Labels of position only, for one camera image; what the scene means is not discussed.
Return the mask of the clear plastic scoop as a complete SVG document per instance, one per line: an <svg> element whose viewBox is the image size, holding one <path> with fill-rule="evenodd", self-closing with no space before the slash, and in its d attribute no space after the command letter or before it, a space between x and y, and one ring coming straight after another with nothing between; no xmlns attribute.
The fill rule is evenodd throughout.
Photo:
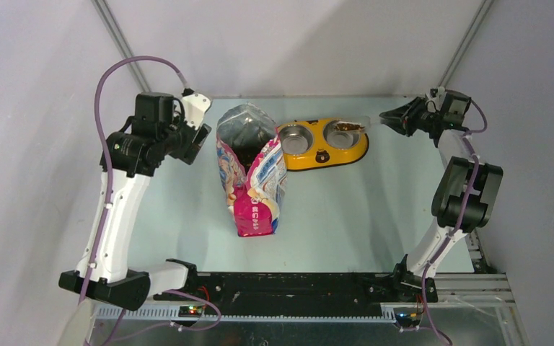
<svg viewBox="0 0 554 346"><path fill-rule="evenodd" d="M384 120L380 116L360 116L337 120L333 130L344 133L367 133L370 128L380 126Z"/></svg>

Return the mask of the cat food bag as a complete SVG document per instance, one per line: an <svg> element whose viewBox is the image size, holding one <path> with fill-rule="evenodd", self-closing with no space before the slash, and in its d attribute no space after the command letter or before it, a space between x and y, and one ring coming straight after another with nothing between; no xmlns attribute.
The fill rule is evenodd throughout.
<svg viewBox="0 0 554 346"><path fill-rule="evenodd" d="M249 102L227 110L217 123L216 154L237 235L274 234L287 181L276 122Z"/></svg>

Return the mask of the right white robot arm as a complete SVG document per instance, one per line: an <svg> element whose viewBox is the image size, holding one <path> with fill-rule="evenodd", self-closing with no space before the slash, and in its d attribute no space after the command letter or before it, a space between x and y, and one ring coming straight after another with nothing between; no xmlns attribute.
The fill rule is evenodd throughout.
<svg viewBox="0 0 554 346"><path fill-rule="evenodd" d="M439 150L444 174L431 203L433 222L415 249L395 265L390 290L399 301L423 292L441 261L460 240L490 220L504 171L484 162L472 145L472 136L488 128L465 126L465 116L480 106L472 97L438 87L424 97L380 114L380 123L400 135L428 134Z"/></svg>

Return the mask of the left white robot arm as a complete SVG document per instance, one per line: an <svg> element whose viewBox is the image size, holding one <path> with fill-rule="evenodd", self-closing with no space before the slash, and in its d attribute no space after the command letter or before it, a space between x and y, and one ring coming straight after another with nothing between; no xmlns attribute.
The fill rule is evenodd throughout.
<svg viewBox="0 0 554 346"><path fill-rule="evenodd" d="M203 119L211 99L186 89L181 98L143 92L134 114L106 138L100 201L82 259L62 272L60 288L136 311L146 299L172 290L182 300L198 294L196 266L176 259L146 270L128 266L128 249L144 193L168 156L191 165L211 132Z"/></svg>

